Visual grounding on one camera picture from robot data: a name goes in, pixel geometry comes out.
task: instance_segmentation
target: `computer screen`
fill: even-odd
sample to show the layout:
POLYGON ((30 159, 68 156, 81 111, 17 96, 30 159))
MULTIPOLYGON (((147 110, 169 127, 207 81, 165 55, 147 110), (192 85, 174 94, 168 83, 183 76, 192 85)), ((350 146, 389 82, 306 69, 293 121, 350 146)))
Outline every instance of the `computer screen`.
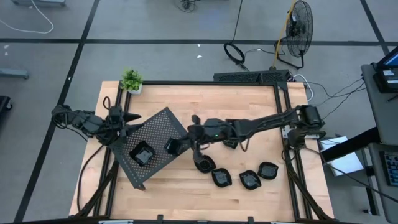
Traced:
POLYGON ((391 58, 384 62, 385 65, 398 65, 398 53, 394 54, 391 58))

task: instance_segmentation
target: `white cable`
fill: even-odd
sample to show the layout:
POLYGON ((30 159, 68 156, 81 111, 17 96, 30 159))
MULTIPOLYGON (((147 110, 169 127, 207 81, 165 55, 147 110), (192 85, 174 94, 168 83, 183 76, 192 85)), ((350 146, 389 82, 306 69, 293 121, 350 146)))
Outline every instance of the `white cable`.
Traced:
POLYGON ((313 98, 313 91, 312 91, 312 88, 311 88, 310 84, 308 83, 307 79, 306 79, 303 75, 297 74, 297 75, 294 75, 293 78, 295 78, 295 77, 297 77, 297 76, 300 76, 300 77, 302 77, 302 78, 304 79, 305 83, 307 84, 308 88, 309 88, 310 91, 311 91, 311 97, 307 100, 307 101, 309 102, 309 101, 312 100, 312 98, 313 98))
POLYGON ((50 33, 50 32, 54 29, 54 24, 52 24, 52 22, 50 21, 50 19, 48 19, 48 18, 43 14, 43 12, 39 10, 39 8, 36 6, 34 0, 31 0, 31 1, 32 1, 33 6, 36 8, 36 10, 37 10, 37 11, 38 11, 38 12, 51 24, 51 29, 50 29, 49 31, 47 31, 47 32, 39 32, 39 31, 33 31, 33 30, 21 30, 21 29, 14 28, 14 27, 12 27, 12 26, 6 24, 6 23, 5 23, 4 21, 2 21, 1 19, 0 19, 0 22, 3 23, 4 25, 8 26, 8 28, 13 29, 13 30, 16 30, 16 31, 28 32, 28 33, 35 33, 35 34, 48 34, 48 33, 50 33))

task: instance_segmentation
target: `wooden table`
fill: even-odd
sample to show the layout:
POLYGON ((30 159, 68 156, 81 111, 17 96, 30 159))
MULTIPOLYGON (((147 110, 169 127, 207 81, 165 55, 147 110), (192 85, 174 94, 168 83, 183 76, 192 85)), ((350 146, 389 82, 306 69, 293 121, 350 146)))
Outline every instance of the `wooden table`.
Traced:
MULTIPOLYGON (((112 105, 116 99, 118 82, 103 82, 96 114, 107 115, 103 98, 109 96, 112 105)), ((302 83, 289 83, 292 106, 307 104, 302 83)), ((126 93, 122 96, 122 105, 126 93)), ((276 114, 273 87, 269 86, 199 86, 199 85, 144 85, 141 95, 131 98, 130 112, 140 114, 141 123, 168 106, 184 127, 192 124, 191 115, 207 118, 255 119, 276 114)), ((83 163, 100 144, 96 139, 88 141, 83 163)), ((316 141, 307 140, 307 147, 318 149, 316 141)), ((203 151, 216 162, 217 167, 229 170, 232 186, 218 188, 211 174, 202 174, 195 168, 192 151, 188 150, 164 167, 144 185, 145 191, 134 189, 119 168, 111 218, 155 220, 163 214, 165 220, 225 220, 245 221, 253 216, 255 221, 294 221, 285 163, 281 159, 280 130, 275 128, 254 135, 249 149, 243 152, 227 149, 219 142, 203 151), (261 162, 273 162, 279 166, 274 180, 262 179, 262 187, 246 190, 239 180, 239 173, 257 172, 261 162)), ((105 150, 103 149, 87 166, 82 178, 81 204, 84 205, 98 186, 105 150)), ((307 188, 317 203, 333 217, 328 189, 321 160, 315 153, 301 150, 307 188)), ((305 217, 302 197, 297 189, 301 205, 301 217, 305 217)), ((108 191, 102 199, 103 214, 108 191)), ((75 214, 76 192, 70 214, 75 214)))

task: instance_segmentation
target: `perforated metal tray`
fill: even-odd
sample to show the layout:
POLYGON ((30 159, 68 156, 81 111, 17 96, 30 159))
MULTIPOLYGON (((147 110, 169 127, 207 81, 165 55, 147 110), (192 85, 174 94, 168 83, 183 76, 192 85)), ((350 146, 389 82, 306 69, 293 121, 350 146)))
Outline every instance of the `perforated metal tray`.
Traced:
MULTIPOLYGON (((164 149, 169 138, 179 139, 186 134, 187 131, 169 108, 164 108, 145 121, 143 127, 128 136, 127 143, 123 143, 119 139, 112 143, 109 148, 112 150, 133 187, 144 190, 143 183, 145 180, 152 177, 161 168, 178 157, 168 154, 164 149), (156 153, 149 163, 142 167, 131 159, 129 155, 130 151, 141 141, 148 143, 156 153)), ((188 148, 189 145, 183 145, 183 152, 188 148)))

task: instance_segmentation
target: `concrete floor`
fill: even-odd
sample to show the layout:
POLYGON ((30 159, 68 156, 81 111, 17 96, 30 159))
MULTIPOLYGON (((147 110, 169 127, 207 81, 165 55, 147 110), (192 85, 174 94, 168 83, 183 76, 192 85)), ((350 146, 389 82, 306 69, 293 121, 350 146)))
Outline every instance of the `concrete floor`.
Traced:
MULTIPOLYGON (((28 80, 0 78, 0 95, 8 95, 14 102, 0 133, 0 202, 5 205, 0 209, 0 223, 14 220, 50 124, 50 111, 57 104, 94 2, 68 0, 64 8, 41 7, 55 25, 53 32, 47 35, 17 32, 0 24, 0 68, 25 69, 30 74, 28 80), (29 40, 16 43, 14 39, 73 41, 70 44, 39 44, 29 40)), ((198 1, 196 11, 190 14, 179 11, 174 2, 101 0, 89 39, 187 39, 197 42, 85 44, 65 103, 75 110, 93 110, 101 82, 120 79, 126 67, 140 71, 146 80, 212 80, 214 73, 240 72, 241 69, 225 55, 222 41, 206 44, 206 40, 232 38, 240 1, 198 1)), ((313 40, 319 44, 310 47, 303 69, 296 71, 282 63, 277 67, 305 75, 310 82, 321 83, 334 93, 360 78, 362 64, 377 62, 384 54, 360 0, 307 2, 314 16, 313 40), (353 46, 347 41, 359 41, 362 46, 353 46)), ((397 41, 398 30, 391 27, 398 2, 366 2, 384 40, 397 41)), ((236 39, 276 40, 289 4, 289 0, 244 1, 236 39)), ((15 6, 9 0, 0 0, 0 19, 20 29, 49 28, 35 9, 15 6)), ((389 44, 392 50, 395 43, 389 44)), ((271 45, 239 47, 243 51, 257 47, 273 50, 271 45)), ((249 53, 245 65, 250 70, 267 70, 273 57, 262 52, 249 53)), ((289 55, 285 58, 297 61, 289 55)), ((315 97, 311 104, 316 105, 326 94, 319 86, 313 89, 315 97)), ((321 115, 325 116, 341 100, 330 100, 319 107, 321 115)), ((368 96, 361 91, 352 94, 326 119, 324 129, 329 136, 338 133, 350 138, 374 125, 368 96)), ((68 215, 84 148, 85 142, 75 133, 55 130, 25 221, 68 215)), ((325 175, 336 218, 344 222, 386 223, 383 216, 362 213, 362 209, 368 208, 364 188, 344 177, 334 178, 328 169, 325 175)), ((363 173, 356 175, 364 178, 363 173)))

